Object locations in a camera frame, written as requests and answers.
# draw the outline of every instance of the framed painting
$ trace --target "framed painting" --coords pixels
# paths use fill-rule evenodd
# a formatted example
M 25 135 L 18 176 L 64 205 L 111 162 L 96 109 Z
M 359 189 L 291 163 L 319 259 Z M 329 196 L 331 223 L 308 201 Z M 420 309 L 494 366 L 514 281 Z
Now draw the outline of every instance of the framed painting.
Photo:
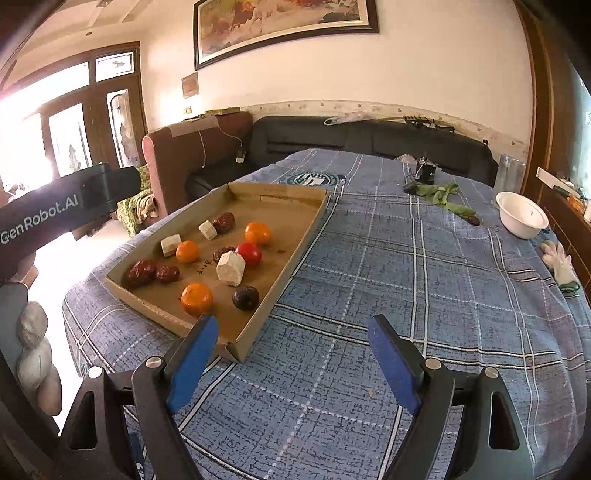
M 355 32 L 378 33 L 375 0 L 199 0 L 195 70 L 265 45 Z

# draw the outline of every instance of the dried date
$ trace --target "dried date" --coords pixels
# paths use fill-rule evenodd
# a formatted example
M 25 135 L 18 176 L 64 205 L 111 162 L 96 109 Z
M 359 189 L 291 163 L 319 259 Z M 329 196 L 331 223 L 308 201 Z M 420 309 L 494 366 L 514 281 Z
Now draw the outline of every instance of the dried date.
M 219 235 L 228 233 L 234 228 L 234 214 L 232 212 L 221 213 L 212 223 Z
M 222 247 L 222 248 L 220 248 L 219 250 L 216 250 L 216 251 L 213 253 L 213 261 L 214 261 L 215 263 L 218 263 L 218 262 L 220 261 L 220 258 L 222 257 L 222 255 L 223 255 L 224 253 L 227 253 L 227 252 L 233 252 L 233 251 L 234 251 L 234 247 Z
M 178 267 L 171 267 L 169 265 L 160 265 L 156 271 L 156 278 L 160 283 L 172 283 L 178 280 L 180 270 Z
M 156 276 L 154 260 L 139 260 L 124 275 L 124 284 L 128 288 L 142 287 L 150 283 Z

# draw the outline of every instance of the cable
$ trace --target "cable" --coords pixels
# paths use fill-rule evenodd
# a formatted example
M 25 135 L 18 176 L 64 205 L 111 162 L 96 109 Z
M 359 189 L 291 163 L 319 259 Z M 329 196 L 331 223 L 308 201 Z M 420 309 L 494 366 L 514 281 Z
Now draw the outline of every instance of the cable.
M 207 161 L 207 153 L 205 152 L 205 143 L 203 143 L 203 137 L 201 136 L 201 130 L 197 130 L 199 132 L 199 138 L 201 139 L 201 147 L 203 148 L 203 165 L 201 168 L 205 168 L 205 162 Z
M 242 143 L 242 140 L 240 138 L 235 137 L 234 135 L 230 135 L 230 134 L 226 133 L 224 130 L 222 130 L 222 127 L 220 127 L 219 121 L 217 123 L 217 127 L 220 129 L 220 132 L 222 132 L 227 137 L 232 137 L 232 138 L 235 138 L 236 140 L 238 140 L 240 142 L 240 148 L 242 148 L 243 143 Z

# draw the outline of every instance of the tofu cube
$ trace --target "tofu cube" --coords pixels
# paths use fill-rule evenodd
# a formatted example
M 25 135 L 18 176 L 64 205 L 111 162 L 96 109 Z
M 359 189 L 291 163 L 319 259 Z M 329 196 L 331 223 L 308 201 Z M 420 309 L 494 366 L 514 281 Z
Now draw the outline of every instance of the tofu cube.
M 208 240 L 213 240 L 217 237 L 217 230 L 209 220 L 205 220 L 201 225 L 199 225 L 199 231 Z
M 217 277 L 226 285 L 237 287 L 242 281 L 245 266 L 244 259 L 236 252 L 226 252 L 217 263 Z
M 177 247 L 182 243 L 180 235 L 171 235 L 160 242 L 162 253 L 165 257 L 171 257 L 177 252 Z

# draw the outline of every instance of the bed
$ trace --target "bed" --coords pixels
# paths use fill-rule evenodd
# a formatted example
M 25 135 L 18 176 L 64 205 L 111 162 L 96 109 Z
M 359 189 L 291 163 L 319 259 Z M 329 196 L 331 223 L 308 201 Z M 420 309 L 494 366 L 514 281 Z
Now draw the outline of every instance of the bed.
M 476 210 L 481 226 L 406 195 L 411 168 L 405 159 L 312 149 L 243 178 L 312 182 L 331 198 L 247 361 L 214 359 L 176 415 L 205 478 L 380 478 L 411 416 L 368 346 L 375 313 L 449 368 L 500 370 L 537 478 L 552 478 L 568 458 L 585 421 L 591 311 L 584 294 L 563 295 L 540 259 L 540 243 L 556 237 L 549 230 L 532 241 L 512 236 L 491 188 L 471 179 L 436 175 L 437 184 L 459 185 L 455 201 Z M 159 225 L 67 293 L 64 322 L 81 375 L 91 365 L 133 369 L 173 342 L 103 285 Z M 445 476 L 460 415 L 455 408 L 432 478 Z M 128 424 L 138 430 L 133 410 Z M 145 468 L 152 478 L 149 462 Z

